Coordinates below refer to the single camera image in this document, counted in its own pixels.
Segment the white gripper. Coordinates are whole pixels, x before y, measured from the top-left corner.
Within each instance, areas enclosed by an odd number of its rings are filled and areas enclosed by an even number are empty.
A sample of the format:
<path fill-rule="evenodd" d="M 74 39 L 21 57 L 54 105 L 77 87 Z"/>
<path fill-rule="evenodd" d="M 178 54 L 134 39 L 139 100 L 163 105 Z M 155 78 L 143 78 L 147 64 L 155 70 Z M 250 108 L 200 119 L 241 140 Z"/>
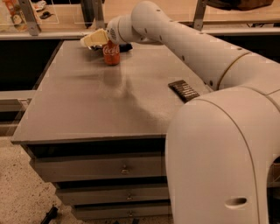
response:
<path fill-rule="evenodd" d="M 111 19 L 107 24 L 107 31 L 98 29 L 86 35 L 80 40 L 81 45 L 84 47 L 103 46 L 109 42 L 109 39 L 115 44 L 121 44 L 123 41 L 119 34 L 119 22 L 119 17 Z"/>

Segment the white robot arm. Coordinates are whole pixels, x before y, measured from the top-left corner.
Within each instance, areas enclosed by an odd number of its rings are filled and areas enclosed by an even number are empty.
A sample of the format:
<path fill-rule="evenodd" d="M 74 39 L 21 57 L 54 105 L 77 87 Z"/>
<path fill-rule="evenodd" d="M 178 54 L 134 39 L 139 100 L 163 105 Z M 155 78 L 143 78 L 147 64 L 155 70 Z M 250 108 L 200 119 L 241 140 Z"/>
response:
<path fill-rule="evenodd" d="M 269 224 L 270 167 L 280 155 L 280 64 L 194 30 L 142 1 L 82 38 L 159 42 L 210 88 L 171 120 L 165 163 L 175 224 Z"/>

